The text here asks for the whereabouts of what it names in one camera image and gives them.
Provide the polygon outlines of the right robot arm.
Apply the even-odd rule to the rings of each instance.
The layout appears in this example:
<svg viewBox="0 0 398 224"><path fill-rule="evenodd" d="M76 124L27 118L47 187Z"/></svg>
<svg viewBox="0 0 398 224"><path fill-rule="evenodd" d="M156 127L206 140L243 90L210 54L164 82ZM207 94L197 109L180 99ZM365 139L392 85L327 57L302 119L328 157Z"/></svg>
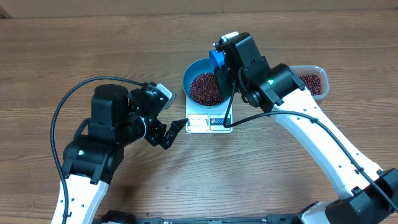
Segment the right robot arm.
<svg viewBox="0 0 398 224"><path fill-rule="evenodd" d="M332 184L331 202L315 202L287 223L380 223L397 211L397 169L383 170L361 153L317 105L286 64L270 67L250 34L220 37L209 53L220 93L260 108L288 130Z"/></svg>

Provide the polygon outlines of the blue plastic measuring scoop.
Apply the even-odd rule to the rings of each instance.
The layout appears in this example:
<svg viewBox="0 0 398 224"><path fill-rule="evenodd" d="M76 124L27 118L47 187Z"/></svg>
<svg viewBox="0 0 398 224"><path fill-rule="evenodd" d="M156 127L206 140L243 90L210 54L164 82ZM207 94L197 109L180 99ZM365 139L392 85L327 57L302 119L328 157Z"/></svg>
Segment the blue plastic measuring scoop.
<svg viewBox="0 0 398 224"><path fill-rule="evenodd" d="M213 70L220 69L224 64L224 52L211 50L209 51L209 59Z"/></svg>

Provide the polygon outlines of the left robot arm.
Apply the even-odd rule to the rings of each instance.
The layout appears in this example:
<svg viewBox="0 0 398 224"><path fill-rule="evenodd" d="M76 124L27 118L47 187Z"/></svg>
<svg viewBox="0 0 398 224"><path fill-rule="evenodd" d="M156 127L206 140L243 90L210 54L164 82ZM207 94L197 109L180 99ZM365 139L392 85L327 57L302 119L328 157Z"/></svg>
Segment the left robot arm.
<svg viewBox="0 0 398 224"><path fill-rule="evenodd" d="M187 120L167 126L157 117L175 99L163 84L145 82L129 91L122 85L95 88L91 116L84 119L63 152L55 159L60 192L52 223L96 223L96 211L113 175L124 159L124 148L145 139L168 149Z"/></svg>

